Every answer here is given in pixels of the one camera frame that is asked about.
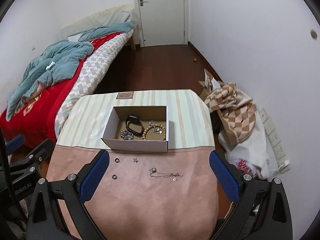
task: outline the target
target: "bed leg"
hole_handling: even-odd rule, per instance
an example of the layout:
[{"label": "bed leg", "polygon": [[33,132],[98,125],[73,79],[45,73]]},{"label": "bed leg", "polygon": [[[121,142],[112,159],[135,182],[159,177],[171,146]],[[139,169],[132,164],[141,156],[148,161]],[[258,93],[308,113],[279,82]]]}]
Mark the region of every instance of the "bed leg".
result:
[{"label": "bed leg", "polygon": [[136,50],[136,45],[134,44],[134,39],[133,39],[133,35],[132,37],[129,39],[130,45],[131,45],[131,50]]}]

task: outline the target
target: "white door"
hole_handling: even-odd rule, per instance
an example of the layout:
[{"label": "white door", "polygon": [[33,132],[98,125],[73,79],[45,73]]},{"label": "white door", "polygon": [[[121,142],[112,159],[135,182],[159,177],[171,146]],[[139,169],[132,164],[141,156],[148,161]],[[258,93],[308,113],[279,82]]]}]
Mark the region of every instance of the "white door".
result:
[{"label": "white door", "polygon": [[140,12],[145,46],[184,44],[184,0],[143,0]]}]

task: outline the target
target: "black smartwatch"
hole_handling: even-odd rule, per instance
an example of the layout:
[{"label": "black smartwatch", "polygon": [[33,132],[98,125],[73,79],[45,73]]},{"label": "black smartwatch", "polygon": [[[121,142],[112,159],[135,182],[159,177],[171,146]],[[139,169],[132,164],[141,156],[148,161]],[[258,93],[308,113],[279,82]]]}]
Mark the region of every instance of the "black smartwatch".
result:
[{"label": "black smartwatch", "polygon": [[[135,130],[132,130],[132,129],[129,127],[129,124],[130,124],[130,123],[134,123],[134,124],[140,125],[140,126],[141,126],[141,132],[137,132],[137,131],[135,131]],[[127,119],[125,119],[125,127],[126,127],[126,129],[127,129],[129,132],[133,133],[135,136],[141,137],[142,134],[143,134],[144,128],[143,128],[143,126],[142,126],[142,123],[141,123],[139,117],[137,117],[137,116],[129,115],[129,117],[127,117]]]}]

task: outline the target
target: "door handle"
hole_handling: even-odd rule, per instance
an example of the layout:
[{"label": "door handle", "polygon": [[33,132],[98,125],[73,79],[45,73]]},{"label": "door handle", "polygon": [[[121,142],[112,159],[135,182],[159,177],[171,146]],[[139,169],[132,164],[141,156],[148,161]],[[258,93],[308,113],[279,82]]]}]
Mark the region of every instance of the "door handle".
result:
[{"label": "door handle", "polygon": [[140,0],[140,6],[143,6],[143,3],[145,3],[144,1],[148,1],[148,0]]}]

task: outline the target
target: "wooden bead bracelet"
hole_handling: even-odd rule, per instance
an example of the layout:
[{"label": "wooden bead bracelet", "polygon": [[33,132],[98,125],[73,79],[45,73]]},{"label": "wooden bead bracelet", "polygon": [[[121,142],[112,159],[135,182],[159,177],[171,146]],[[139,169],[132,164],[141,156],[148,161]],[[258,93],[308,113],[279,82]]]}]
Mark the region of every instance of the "wooden bead bracelet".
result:
[{"label": "wooden bead bracelet", "polygon": [[143,139],[143,140],[146,140],[146,139],[147,139],[147,138],[146,138],[147,133],[148,133],[151,129],[155,128],[155,127],[159,127],[159,128],[162,129],[162,132],[163,132],[163,135],[164,135],[164,136],[162,137],[161,140],[162,140],[162,141],[165,141],[167,133],[166,133],[166,131],[165,131],[164,126],[163,126],[163,125],[160,125],[160,124],[155,124],[154,126],[149,126],[147,129],[145,129],[144,132],[143,132],[143,134],[142,134],[142,139]]}]

